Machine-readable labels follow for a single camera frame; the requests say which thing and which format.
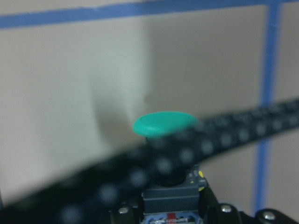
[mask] red component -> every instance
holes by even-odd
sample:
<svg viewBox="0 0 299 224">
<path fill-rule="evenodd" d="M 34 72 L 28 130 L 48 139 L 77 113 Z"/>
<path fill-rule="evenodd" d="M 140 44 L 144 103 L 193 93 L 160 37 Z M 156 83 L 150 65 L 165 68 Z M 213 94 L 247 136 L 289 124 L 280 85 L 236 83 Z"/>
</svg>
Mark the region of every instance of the red component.
<svg viewBox="0 0 299 224">
<path fill-rule="evenodd" d="M 167 214 L 167 223 L 168 224 L 175 224 L 177 220 L 175 213 L 168 213 Z"/>
</svg>

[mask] black cable chain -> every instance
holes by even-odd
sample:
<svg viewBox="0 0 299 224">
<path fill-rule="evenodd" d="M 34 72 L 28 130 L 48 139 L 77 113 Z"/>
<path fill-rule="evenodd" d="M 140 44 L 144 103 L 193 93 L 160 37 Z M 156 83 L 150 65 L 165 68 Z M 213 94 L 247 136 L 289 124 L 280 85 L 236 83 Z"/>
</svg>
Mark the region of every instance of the black cable chain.
<svg viewBox="0 0 299 224">
<path fill-rule="evenodd" d="M 124 150 L 0 213 L 0 224 L 93 224 L 107 209 L 176 170 L 299 126 L 299 100 L 199 121 L 195 127 Z"/>
</svg>

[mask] blue painter's tape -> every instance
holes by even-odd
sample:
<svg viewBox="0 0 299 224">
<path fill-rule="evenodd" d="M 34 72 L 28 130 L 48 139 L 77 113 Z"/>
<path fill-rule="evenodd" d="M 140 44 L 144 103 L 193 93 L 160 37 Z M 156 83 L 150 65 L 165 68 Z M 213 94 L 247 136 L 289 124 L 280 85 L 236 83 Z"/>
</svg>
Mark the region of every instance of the blue painter's tape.
<svg viewBox="0 0 299 224">
<path fill-rule="evenodd" d="M 264 0 L 157 0 L 0 16 L 0 29 L 265 4 Z"/>
<path fill-rule="evenodd" d="M 276 58 L 278 50 L 278 35 L 280 25 L 281 0 L 272 0 L 269 2 L 268 8 L 268 25 L 266 33 L 264 67 L 262 76 L 262 93 L 260 104 L 267 106 L 273 101 L 275 76 L 276 76 Z M 266 204 L 267 181 L 268 181 L 268 164 L 269 164 L 270 142 L 262 141 L 257 149 L 256 163 L 256 182 L 255 182 L 255 198 L 254 211 L 263 209 Z"/>
</svg>

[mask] bolt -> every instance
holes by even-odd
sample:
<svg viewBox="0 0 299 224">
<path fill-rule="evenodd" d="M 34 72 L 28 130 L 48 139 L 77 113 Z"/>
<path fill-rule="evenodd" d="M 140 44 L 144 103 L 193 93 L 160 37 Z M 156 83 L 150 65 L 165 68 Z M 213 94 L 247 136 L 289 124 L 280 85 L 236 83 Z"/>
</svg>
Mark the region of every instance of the bolt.
<svg viewBox="0 0 299 224">
<path fill-rule="evenodd" d="M 263 213 L 263 218 L 267 219 L 267 220 L 274 220 L 275 219 L 275 215 L 271 211 L 265 211 Z"/>
<path fill-rule="evenodd" d="M 221 206 L 221 211 L 226 212 L 226 213 L 230 213 L 232 211 L 232 207 L 229 206 L 228 204 L 224 204 Z"/>
<path fill-rule="evenodd" d="M 123 207 L 123 208 L 118 209 L 118 212 L 120 214 L 126 214 L 126 213 L 128 213 L 128 211 L 129 211 L 129 209 L 127 207 Z"/>
</svg>

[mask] white wall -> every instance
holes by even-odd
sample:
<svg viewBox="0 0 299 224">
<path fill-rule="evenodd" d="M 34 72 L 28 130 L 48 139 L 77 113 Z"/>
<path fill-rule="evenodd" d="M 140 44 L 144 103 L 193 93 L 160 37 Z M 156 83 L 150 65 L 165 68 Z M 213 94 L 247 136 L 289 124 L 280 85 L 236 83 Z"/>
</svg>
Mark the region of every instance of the white wall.
<svg viewBox="0 0 299 224">
<path fill-rule="evenodd" d="M 1 2 L 0 12 L 81 4 L 12 3 Z M 101 4 L 108 2 L 85 1 L 84 6 Z M 277 99 L 298 95 L 298 7 L 284 8 Z M 263 6 L 227 8 L 1 30 L 4 201 L 141 141 L 131 126 L 144 113 L 179 110 L 205 117 L 257 105 L 266 12 Z M 279 179 L 298 185 L 296 160 L 277 153 L 284 147 L 296 155 L 296 136 L 273 143 L 269 206 L 299 219 L 292 209 L 299 205 L 296 188 L 279 194 L 282 185 L 275 178 L 281 172 L 277 164 L 284 161 L 292 172 Z M 283 144 L 287 138 L 292 143 Z M 249 213 L 255 148 L 251 144 L 202 164 L 219 199 Z"/>
</svg>

